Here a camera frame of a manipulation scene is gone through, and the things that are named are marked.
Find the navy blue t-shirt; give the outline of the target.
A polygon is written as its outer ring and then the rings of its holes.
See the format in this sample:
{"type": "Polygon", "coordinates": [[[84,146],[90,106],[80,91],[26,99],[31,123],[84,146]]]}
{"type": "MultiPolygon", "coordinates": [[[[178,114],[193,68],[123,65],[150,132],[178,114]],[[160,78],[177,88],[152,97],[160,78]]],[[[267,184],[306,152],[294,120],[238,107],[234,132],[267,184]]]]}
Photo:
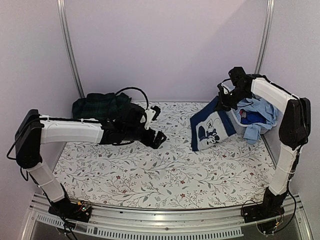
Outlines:
{"type": "Polygon", "coordinates": [[[190,118],[192,151],[208,149],[236,134],[226,111],[216,110],[218,102],[216,96],[190,118]]]}

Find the left aluminium frame post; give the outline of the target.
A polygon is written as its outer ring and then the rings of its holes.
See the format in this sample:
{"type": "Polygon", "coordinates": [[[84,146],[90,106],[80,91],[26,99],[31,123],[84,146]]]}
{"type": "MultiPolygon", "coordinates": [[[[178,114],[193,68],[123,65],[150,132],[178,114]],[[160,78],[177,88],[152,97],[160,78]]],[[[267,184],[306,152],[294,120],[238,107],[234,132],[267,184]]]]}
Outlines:
{"type": "Polygon", "coordinates": [[[79,70],[76,63],[76,58],[72,46],[72,39],[69,30],[68,17],[66,11],[66,4],[64,0],[57,0],[57,10],[59,15],[60,26],[62,30],[63,41],[66,48],[66,53],[71,69],[71,74],[74,80],[75,88],[78,93],[79,98],[84,98],[85,93],[81,83],[79,70]]]}

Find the aluminium front rail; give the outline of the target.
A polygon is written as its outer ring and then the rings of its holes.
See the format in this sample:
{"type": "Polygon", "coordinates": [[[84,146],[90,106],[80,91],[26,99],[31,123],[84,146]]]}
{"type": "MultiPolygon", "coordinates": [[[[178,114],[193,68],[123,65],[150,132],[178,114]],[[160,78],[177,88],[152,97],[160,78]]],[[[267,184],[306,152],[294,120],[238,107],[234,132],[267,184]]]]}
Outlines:
{"type": "Polygon", "coordinates": [[[204,209],[142,209],[95,204],[88,222],[70,227],[49,213],[41,194],[31,200],[22,240],[314,240],[298,196],[284,201],[284,215],[246,222],[240,206],[204,209]],[[276,231],[273,223],[279,221],[276,231]]]}

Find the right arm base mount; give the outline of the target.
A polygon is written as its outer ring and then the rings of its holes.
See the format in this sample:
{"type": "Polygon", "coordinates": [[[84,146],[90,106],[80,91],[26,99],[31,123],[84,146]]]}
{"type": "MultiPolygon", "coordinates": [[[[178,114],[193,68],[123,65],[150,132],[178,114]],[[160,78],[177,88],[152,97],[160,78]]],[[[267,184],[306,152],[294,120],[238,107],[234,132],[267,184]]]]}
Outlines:
{"type": "Polygon", "coordinates": [[[264,235],[274,234],[280,225],[280,220],[276,220],[276,217],[282,219],[282,215],[285,213],[283,202],[287,194],[288,192],[285,191],[283,194],[274,195],[267,187],[262,203],[254,202],[254,205],[242,205],[240,214],[244,222],[251,223],[273,218],[273,220],[258,223],[257,229],[264,235]]]}

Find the dark green plaid garment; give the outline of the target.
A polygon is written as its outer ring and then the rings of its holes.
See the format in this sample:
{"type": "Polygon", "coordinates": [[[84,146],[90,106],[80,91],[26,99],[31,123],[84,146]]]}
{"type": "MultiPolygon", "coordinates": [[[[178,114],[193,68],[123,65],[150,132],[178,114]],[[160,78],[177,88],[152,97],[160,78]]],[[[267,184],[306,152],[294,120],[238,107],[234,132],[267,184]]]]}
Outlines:
{"type": "Polygon", "coordinates": [[[125,93],[89,93],[72,104],[72,116],[74,119],[113,120],[131,100],[125,93]]]}

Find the white plastic laundry basket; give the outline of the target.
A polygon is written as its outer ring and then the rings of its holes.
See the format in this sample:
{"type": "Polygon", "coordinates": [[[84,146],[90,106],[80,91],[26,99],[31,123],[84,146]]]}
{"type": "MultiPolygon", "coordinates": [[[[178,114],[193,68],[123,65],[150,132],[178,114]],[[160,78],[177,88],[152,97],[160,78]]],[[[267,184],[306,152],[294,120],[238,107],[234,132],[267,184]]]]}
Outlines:
{"type": "MultiPolygon", "coordinates": [[[[238,121],[235,111],[232,109],[230,111],[227,111],[226,114],[228,115],[236,133],[240,136],[244,136],[245,132],[247,130],[248,125],[247,124],[242,124],[238,121]]],[[[262,126],[261,124],[254,123],[253,126],[259,126],[260,127],[260,134],[263,135],[273,127],[275,127],[277,124],[275,123],[274,125],[270,125],[270,128],[266,128],[265,126],[262,126]]]]}

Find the right aluminium frame post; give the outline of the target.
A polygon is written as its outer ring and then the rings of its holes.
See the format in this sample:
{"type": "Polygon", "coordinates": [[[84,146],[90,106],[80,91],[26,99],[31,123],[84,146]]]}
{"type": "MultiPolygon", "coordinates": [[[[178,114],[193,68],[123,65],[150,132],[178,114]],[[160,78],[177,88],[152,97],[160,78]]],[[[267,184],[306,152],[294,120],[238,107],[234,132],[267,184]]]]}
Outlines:
{"type": "Polygon", "coordinates": [[[258,51],[257,61],[254,68],[255,74],[259,74],[263,66],[265,54],[267,51],[268,41],[270,37],[270,32],[272,28],[274,8],[275,8],[275,0],[268,0],[266,5],[265,18],[264,18],[262,39],[261,39],[260,48],[258,51]]]}

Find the light blue shirt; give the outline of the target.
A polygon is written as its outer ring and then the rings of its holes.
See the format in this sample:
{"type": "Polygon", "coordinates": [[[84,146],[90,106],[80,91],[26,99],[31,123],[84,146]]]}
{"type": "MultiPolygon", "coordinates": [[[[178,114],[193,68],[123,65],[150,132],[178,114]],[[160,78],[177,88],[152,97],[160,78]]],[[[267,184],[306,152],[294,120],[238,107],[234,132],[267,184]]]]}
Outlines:
{"type": "Polygon", "coordinates": [[[245,125],[243,138],[248,144],[255,144],[261,130],[271,130],[277,123],[278,109],[263,98],[245,98],[237,104],[234,111],[237,120],[245,125]]]}

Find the left robot arm white sleeves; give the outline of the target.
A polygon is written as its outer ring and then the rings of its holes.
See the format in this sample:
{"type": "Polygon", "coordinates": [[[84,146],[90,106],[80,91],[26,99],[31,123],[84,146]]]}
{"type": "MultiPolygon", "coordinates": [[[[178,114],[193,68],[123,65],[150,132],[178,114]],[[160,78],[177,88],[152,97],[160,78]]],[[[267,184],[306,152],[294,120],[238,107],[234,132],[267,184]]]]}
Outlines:
{"type": "Polygon", "coordinates": [[[47,198],[58,202],[68,196],[44,162],[41,146],[60,142],[113,146],[140,142],[145,129],[141,119],[147,109],[130,103],[115,119],[104,120],[52,117],[31,109],[17,129],[6,157],[26,170],[47,198]]]}

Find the floral patterned table cloth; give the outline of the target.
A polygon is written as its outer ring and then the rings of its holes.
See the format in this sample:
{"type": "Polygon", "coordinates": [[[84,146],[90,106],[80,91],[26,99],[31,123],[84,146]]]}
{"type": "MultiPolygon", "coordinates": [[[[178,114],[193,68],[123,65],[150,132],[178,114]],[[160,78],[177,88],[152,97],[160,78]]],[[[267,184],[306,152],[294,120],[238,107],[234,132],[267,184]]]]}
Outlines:
{"type": "Polygon", "coordinates": [[[190,117],[199,102],[161,102],[153,129],[167,140],[152,149],[68,142],[53,170],[72,199],[152,209],[200,209],[260,202],[275,167],[265,143],[238,135],[191,149],[190,117]]]}

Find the aluminium frame post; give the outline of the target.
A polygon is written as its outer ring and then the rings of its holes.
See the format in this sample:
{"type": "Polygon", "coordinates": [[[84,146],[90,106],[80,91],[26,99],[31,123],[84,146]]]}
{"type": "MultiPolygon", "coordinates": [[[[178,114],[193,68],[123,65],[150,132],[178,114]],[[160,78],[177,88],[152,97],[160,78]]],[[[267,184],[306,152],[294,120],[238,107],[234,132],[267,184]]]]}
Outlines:
{"type": "Polygon", "coordinates": [[[62,30],[63,41],[66,48],[66,53],[71,69],[71,74],[74,80],[75,88],[78,93],[79,98],[84,98],[85,93],[81,83],[79,70],[76,63],[76,58],[72,46],[72,39],[69,30],[68,17],[66,11],[66,4],[64,0],[57,0],[57,10],[59,15],[60,26],[62,30]]]}
{"type": "Polygon", "coordinates": [[[258,51],[257,61],[254,68],[255,74],[259,74],[263,66],[265,54],[267,51],[268,41],[270,37],[270,32],[272,28],[274,8],[275,8],[275,0],[268,0],[266,5],[265,18],[264,18],[262,39],[261,39],[260,48],[258,51]]]}

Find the royal blue garment in basket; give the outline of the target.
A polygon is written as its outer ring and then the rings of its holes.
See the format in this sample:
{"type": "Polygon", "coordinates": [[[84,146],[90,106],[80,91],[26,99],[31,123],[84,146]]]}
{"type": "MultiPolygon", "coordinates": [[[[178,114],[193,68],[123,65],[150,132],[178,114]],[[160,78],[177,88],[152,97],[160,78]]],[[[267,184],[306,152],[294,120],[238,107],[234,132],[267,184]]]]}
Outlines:
{"type": "Polygon", "coordinates": [[[255,111],[240,111],[240,123],[243,125],[251,125],[255,123],[266,123],[266,119],[259,113],[255,111]]]}

